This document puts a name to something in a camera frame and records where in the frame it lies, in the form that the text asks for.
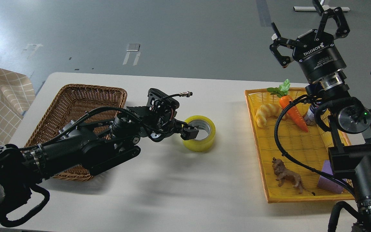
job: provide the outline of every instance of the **toy croissant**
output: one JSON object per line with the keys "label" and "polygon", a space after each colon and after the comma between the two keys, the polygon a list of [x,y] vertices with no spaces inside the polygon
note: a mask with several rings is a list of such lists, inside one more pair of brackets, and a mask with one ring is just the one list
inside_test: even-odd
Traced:
{"label": "toy croissant", "polygon": [[256,115],[254,117],[255,122],[257,123],[257,126],[260,128],[265,128],[265,125],[267,123],[267,118],[271,116],[279,116],[282,112],[282,108],[279,104],[263,104],[259,107],[259,109],[256,112]]}

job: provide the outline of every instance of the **wicker basket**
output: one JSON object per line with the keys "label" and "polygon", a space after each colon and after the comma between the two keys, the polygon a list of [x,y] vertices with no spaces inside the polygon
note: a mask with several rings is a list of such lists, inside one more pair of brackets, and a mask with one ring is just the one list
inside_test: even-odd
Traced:
{"label": "wicker basket", "polygon": [[[289,95],[295,99],[306,94],[304,88],[290,88]],[[258,107],[266,103],[278,104],[278,97],[271,95],[266,89],[245,91],[247,106],[249,109],[250,120],[252,123],[254,140],[259,159],[260,171],[262,173],[262,182],[264,193],[269,203],[273,202],[299,202],[299,201],[333,201],[333,200],[352,200],[350,193],[344,191],[342,194],[335,194],[317,187],[319,175],[313,173],[301,166],[294,164],[287,158],[281,156],[274,141],[274,125],[276,117],[267,119],[265,128],[258,128],[253,120]],[[309,108],[309,104],[298,104],[297,107],[303,115]],[[327,115],[322,117],[327,123]],[[303,132],[292,120],[283,120],[279,127],[279,138],[283,147],[300,162],[321,170],[324,160],[328,160],[327,148],[333,147],[333,141],[330,132],[324,132],[318,126],[309,126],[309,132]],[[340,133],[342,143],[350,145],[347,135]],[[286,167],[302,178],[304,187],[308,191],[315,192],[315,196],[308,191],[299,194],[298,190],[293,188],[291,183],[287,182],[282,187],[278,187],[275,180],[276,175],[272,168],[273,157],[282,159]]]}
{"label": "wicker basket", "polygon": [[[58,131],[72,119],[77,120],[86,111],[104,106],[124,107],[126,99],[127,92],[122,88],[82,84],[65,85],[52,101],[25,146],[50,140],[58,135]],[[115,116],[115,111],[106,111],[88,119],[87,122],[110,119]],[[99,133],[104,129],[106,126],[97,128],[94,132]],[[87,169],[78,165],[59,173],[54,178],[87,181],[93,176],[88,173]]]}

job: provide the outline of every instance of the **toy carrot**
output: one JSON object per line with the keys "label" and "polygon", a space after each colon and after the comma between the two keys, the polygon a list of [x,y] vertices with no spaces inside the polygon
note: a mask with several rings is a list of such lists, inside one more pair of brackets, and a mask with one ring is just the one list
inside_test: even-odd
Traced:
{"label": "toy carrot", "polygon": [[[289,93],[289,88],[290,81],[286,79],[278,88],[267,88],[267,91],[272,95],[277,95],[277,97],[280,98],[280,106],[284,109],[290,104],[290,101],[293,101],[293,99],[287,95]],[[287,113],[290,115],[291,120],[293,120],[293,122],[297,124],[300,129],[305,132],[309,131],[303,116],[300,114],[299,109],[296,106],[292,107]]]}

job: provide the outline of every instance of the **purple block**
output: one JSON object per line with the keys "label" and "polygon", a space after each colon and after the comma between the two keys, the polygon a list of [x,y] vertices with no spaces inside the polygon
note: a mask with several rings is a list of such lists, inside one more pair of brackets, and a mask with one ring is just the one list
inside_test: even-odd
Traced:
{"label": "purple block", "polygon": [[[331,170],[331,167],[330,167],[330,161],[328,161],[328,160],[324,161],[322,172],[333,175],[333,171]],[[337,194],[340,194],[340,193],[343,192],[343,187],[334,183],[331,180],[328,180],[327,178],[325,178],[323,176],[320,176],[319,183],[317,184],[317,187],[319,187],[321,189],[324,189],[324,190],[327,190],[327,191],[337,193]]]}

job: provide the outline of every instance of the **yellow tape roll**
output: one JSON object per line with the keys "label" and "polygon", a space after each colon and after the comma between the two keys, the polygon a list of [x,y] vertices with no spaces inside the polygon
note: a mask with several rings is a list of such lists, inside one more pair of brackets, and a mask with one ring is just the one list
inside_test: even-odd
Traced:
{"label": "yellow tape roll", "polygon": [[191,116],[185,122],[189,125],[197,127],[199,130],[205,130],[208,134],[206,138],[201,140],[184,140],[183,144],[191,151],[202,152],[208,150],[214,143],[215,125],[208,118],[201,115]]}

